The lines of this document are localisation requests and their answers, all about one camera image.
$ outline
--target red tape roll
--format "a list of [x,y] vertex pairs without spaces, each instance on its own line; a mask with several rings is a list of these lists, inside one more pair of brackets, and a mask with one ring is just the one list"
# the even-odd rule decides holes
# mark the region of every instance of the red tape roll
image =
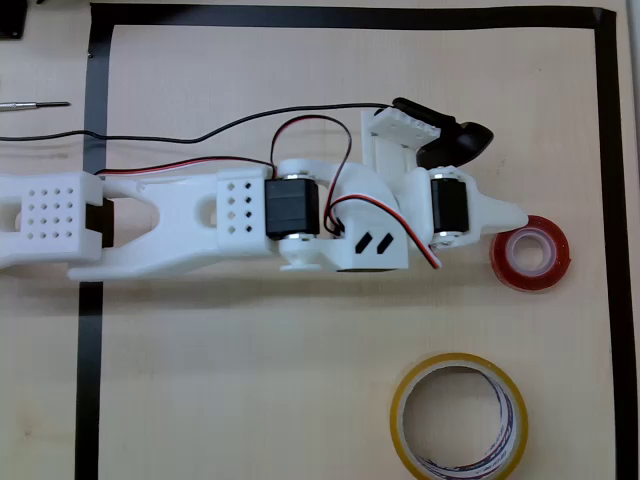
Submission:
[[[514,247],[522,238],[533,238],[542,248],[542,264],[534,270],[526,270],[516,262]],[[516,290],[534,292],[552,287],[564,277],[570,263],[567,237],[543,217],[529,215],[526,226],[499,233],[491,243],[493,271],[502,283]]]

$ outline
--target red and black wire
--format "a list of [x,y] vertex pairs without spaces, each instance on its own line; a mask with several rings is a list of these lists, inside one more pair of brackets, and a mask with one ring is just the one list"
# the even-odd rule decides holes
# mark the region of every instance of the red and black wire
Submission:
[[[364,107],[364,106],[370,106],[371,104],[345,104],[345,105],[340,105],[337,106],[337,108],[351,108],[351,106],[359,106],[359,107]],[[336,107],[336,106],[319,106],[316,107],[315,109],[330,109],[331,107]],[[285,110],[285,109],[281,109],[278,111],[270,111],[270,112],[265,112],[266,114],[256,114],[254,116],[250,116],[250,117],[245,117],[245,119],[241,119],[241,121],[236,121],[236,122],[232,122],[231,124],[228,124],[224,127],[221,127],[220,129],[218,129],[217,131],[211,132],[213,133],[213,135],[220,133],[224,130],[226,130],[227,128],[230,128],[231,126],[235,126],[239,123],[244,123],[245,121],[248,121],[250,119],[254,119],[254,118],[260,118],[261,116],[267,116],[267,115],[271,115],[271,114],[275,114],[275,113],[284,113],[284,111],[295,111],[294,108],[290,109],[290,110]],[[418,238],[417,234],[413,231],[413,229],[411,228],[411,226],[409,225],[409,223],[404,219],[404,217],[402,217],[402,215],[400,215],[398,212],[396,212],[395,210],[393,210],[391,207],[389,207],[388,205],[385,205],[384,203],[380,202],[379,200],[376,200],[373,197],[369,197],[366,195],[361,195],[361,194],[350,194],[350,195],[344,195],[340,198],[338,198],[335,201],[332,201],[333,199],[333,194],[336,188],[336,185],[338,183],[338,177],[340,176],[340,173],[342,173],[342,170],[344,168],[344,165],[346,164],[347,160],[349,159],[349,155],[351,154],[351,149],[353,146],[353,137],[351,135],[351,132],[349,131],[349,129],[347,128],[347,126],[342,123],[340,120],[337,120],[333,117],[329,117],[327,115],[318,115],[318,114],[306,114],[306,115],[300,115],[298,117],[294,117],[291,118],[289,120],[287,120],[286,122],[284,122],[275,132],[275,134],[273,135],[273,138],[271,140],[271,149],[269,152],[269,161],[265,162],[262,160],[256,160],[254,158],[248,158],[248,157],[238,157],[238,156],[233,156],[233,155],[210,155],[210,156],[203,156],[203,157],[196,157],[196,158],[190,158],[187,160],[181,160],[178,162],[173,162],[173,163],[165,163],[165,164],[161,164],[161,165],[154,165],[151,167],[143,167],[143,168],[130,168],[130,169],[114,169],[114,168],[104,168],[102,170],[97,171],[95,174],[96,175],[145,175],[145,174],[149,174],[149,173],[158,173],[158,172],[166,172],[166,171],[171,171],[171,170],[177,170],[177,169],[181,169],[181,168],[186,168],[186,167],[190,167],[193,165],[198,165],[198,164],[202,164],[202,163],[208,163],[208,162],[214,162],[214,161],[222,161],[222,160],[236,160],[236,161],[242,161],[242,162],[249,162],[249,163],[254,163],[254,164],[259,164],[259,165],[265,165],[268,167],[271,167],[272,169],[272,178],[277,178],[277,168],[275,165],[275,160],[274,160],[274,151],[275,151],[275,145],[276,142],[278,141],[278,138],[280,138],[280,135],[287,129],[289,128],[291,125],[294,125],[298,122],[304,121],[304,120],[325,120],[328,122],[332,122],[335,123],[336,125],[340,126],[344,132],[347,135],[347,149],[345,152],[345,155],[342,159],[342,161],[340,162],[340,164],[338,165],[338,168],[336,170],[336,173],[333,177],[333,179],[331,180],[331,183],[329,185],[329,192],[328,192],[328,196],[327,196],[327,202],[325,203],[325,208],[324,208],[324,213],[323,213],[323,224],[324,224],[324,228],[325,230],[327,230],[327,232],[331,233],[332,235],[339,237],[342,233],[342,230],[344,229],[344,227],[342,226],[342,224],[340,223],[340,221],[338,219],[336,219],[333,215],[333,208],[345,201],[348,200],[359,200],[359,201],[363,201],[366,202],[370,205],[373,205],[377,208],[380,208],[381,210],[383,210],[384,212],[386,212],[387,214],[391,215],[398,223],[400,223],[400,225],[402,226],[402,228],[405,230],[405,232],[407,233],[407,235],[409,236],[409,238],[411,238],[411,240],[415,243],[415,245],[418,247],[418,250],[420,251],[420,253],[422,253],[422,255],[426,258],[426,260],[429,262],[429,264],[435,268],[438,269],[442,266],[440,260],[433,254],[433,252],[431,251],[431,249],[429,248],[428,245],[425,245],[420,238]],[[73,133],[73,134],[87,134],[85,132],[78,132],[78,133]],[[197,139],[197,141],[202,141],[206,138],[210,138],[213,135],[205,135],[203,137],[201,137],[200,139]],[[104,137],[101,139],[105,139],[105,140],[115,140],[115,139],[134,139],[134,138],[127,138],[127,137],[106,137],[106,136],[99,136],[100,137]],[[136,140],[143,140],[145,139],[145,137],[139,137],[139,138],[135,138]],[[156,138],[153,137],[146,137],[146,139],[149,139],[150,141],[162,141],[162,140],[158,140]],[[177,142],[173,142],[173,143],[197,143],[197,141],[177,141]],[[332,227],[330,227],[328,225],[328,222],[331,222],[333,224]]]

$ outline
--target metal shaft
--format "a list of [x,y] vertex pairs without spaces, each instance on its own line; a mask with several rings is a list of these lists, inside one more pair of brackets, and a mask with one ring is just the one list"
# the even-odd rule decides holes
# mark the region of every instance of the metal shaft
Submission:
[[0,103],[0,112],[15,112],[16,110],[33,110],[42,107],[68,107],[69,102],[12,102]]

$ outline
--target tape roll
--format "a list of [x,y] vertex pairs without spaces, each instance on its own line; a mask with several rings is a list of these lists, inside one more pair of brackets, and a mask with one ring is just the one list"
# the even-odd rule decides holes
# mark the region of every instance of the tape roll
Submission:
[[[542,247],[542,263],[534,270],[518,265],[515,246],[523,238]],[[533,292],[554,286],[564,277],[571,263],[569,242],[551,220],[529,215],[529,223],[517,230],[497,234],[491,244],[491,266],[498,279],[516,290]]]
[[[413,452],[407,443],[403,416],[407,398],[426,377],[437,370],[464,367],[481,374],[500,403],[500,432],[485,456],[470,465],[445,467]],[[402,379],[391,403],[391,438],[398,456],[418,480],[503,480],[520,463],[527,444],[527,408],[518,387],[493,363],[467,353],[446,353],[428,358]]]

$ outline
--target screwdriver tip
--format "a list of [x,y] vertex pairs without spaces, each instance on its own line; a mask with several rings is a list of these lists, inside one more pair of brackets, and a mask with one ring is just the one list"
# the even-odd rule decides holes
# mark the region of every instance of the screwdriver tip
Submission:
[[70,107],[71,103],[69,102],[37,102],[36,107]]

